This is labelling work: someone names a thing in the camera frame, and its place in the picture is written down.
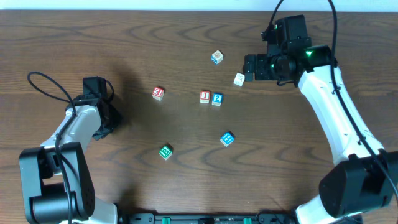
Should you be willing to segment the blue number 2 block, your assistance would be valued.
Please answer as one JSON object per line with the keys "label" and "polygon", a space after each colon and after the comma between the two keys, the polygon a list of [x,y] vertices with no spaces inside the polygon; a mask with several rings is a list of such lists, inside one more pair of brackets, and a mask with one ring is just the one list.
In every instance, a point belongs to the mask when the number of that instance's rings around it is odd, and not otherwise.
{"label": "blue number 2 block", "polygon": [[221,106],[223,101],[223,95],[221,93],[214,93],[212,97],[211,104],[213,106]]}

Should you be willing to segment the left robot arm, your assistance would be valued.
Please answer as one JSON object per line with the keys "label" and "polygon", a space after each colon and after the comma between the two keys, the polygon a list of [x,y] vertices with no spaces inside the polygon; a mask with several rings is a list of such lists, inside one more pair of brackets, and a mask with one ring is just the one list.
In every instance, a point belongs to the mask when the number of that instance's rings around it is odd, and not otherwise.
{"label": "left robot arm", "polygon": [[83,93],[67,95],[65,118],[39,147],[19,156],[25,217],[29,223],[117,223],[118,208],[95,195],[85,159],[92,139],[111,134],[122,117],[111,105],[105,78],[83,79]]}

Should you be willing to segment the red letter I block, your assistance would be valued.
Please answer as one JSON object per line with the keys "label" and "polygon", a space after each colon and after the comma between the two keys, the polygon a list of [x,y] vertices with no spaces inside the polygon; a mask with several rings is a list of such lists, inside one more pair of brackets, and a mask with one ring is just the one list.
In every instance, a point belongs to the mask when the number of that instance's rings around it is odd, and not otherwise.
{"label": "red letter I block", "polygon": [[200,92],[200,103],[209,103],[210,102],[210,91],[201,91]]}

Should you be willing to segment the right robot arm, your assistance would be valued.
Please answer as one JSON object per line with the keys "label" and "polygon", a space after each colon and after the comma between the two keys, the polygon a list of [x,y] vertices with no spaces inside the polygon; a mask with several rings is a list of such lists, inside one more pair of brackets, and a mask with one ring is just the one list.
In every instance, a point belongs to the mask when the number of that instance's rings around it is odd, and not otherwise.
{"label": "right robot arm", "polygon": [[318,195],[295,209],[297,223],[354,222],[397,197],[397,153],[387,152],[365,125],[343,79],[334,45],[313,45],[303,15],[271,20],[264,54],[244,58],[246,81],[293,84],[313,108],[330,145],[333,169]]}

